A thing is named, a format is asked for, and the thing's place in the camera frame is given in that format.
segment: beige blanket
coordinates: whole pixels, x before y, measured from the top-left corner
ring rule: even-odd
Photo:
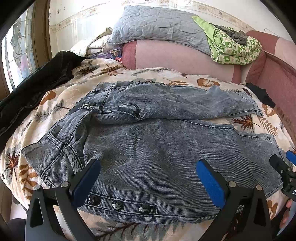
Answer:
[[[21,149],[39,141],[58,120],[62,119],[100,82],[113,83],[123,80],[162,82],[168,85],[190,85],[202,89],[217,85],[222,90],[246,92],[262,109],[264,114],[262,118],[247,115],[210,121],[232,124],[240,131],[274,135],[278,146],[284,151],[295,150],[290,136],[275,111],[262,104],[245,85],[222,82],[207,75],[187,75],[164,68],[128,70],[119,62],[111,59],[84,60],[81,66],[73,70],[73,75],[74,78],[71,81],[45,94],[40,105],[16,129],[0,156],[1,177],[16,199],[26,208],[29,206],[33,187],[36,184],[42,185],[43,188],[47,187],[21,155]],[[280,190],[268,198],[271,218],[281,210],[286,200],[286,196]],[[73,240],[58,208],[56,212],[66,236]],[[79,213],[100,240],[198,240],[211,223],[211,221],[199,224],[173,223],[170,225],[119,223],[82,211]],[[230,233],[235,225],[234,220]]]

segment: gray quilted pillow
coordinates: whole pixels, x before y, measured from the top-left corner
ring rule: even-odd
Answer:
[[[123,44],[138,39],[168,40],[210,55],[207,36],[194,22],[193,15],[162,7],[126,6],[108,42]]]

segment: jeans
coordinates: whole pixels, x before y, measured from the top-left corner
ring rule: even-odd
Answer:
[[[262,115],[251,97],[218,86],[100,83],[22,154],[49,187],[99,160],[101,173],[80,207],[86,212],[121,222],[198,223],[219,212],[196,175],[202,158],[227,181],[260,184],[266,196],[282,184],[269,165],[273,154],[285,158],[273,136],[202,120],[248,114]]]

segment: shiny button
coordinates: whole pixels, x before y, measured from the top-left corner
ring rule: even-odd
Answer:
[[[89,195],[87,198],[87,202],[91,205],[98,205],[100,203],[100,198],[96,195]]]
[[[151,207],[148,204],[141,204],[139,206],[139,213],[148,214],[151,212]]]
[[[121,202],[119,200],[115,200],[112,202],[112,208],[116,211],[123,209],[123,207],[124,207],[123,202]]]

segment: green blanket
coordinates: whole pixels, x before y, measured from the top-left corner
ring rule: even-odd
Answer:
[[[206,22],[199,16],[193,20],[204,30],[210,45],[212,59],[220,64],[249,64],[261,53],[261,43],[248,36],[247,44],[236,43],[225,32]]]

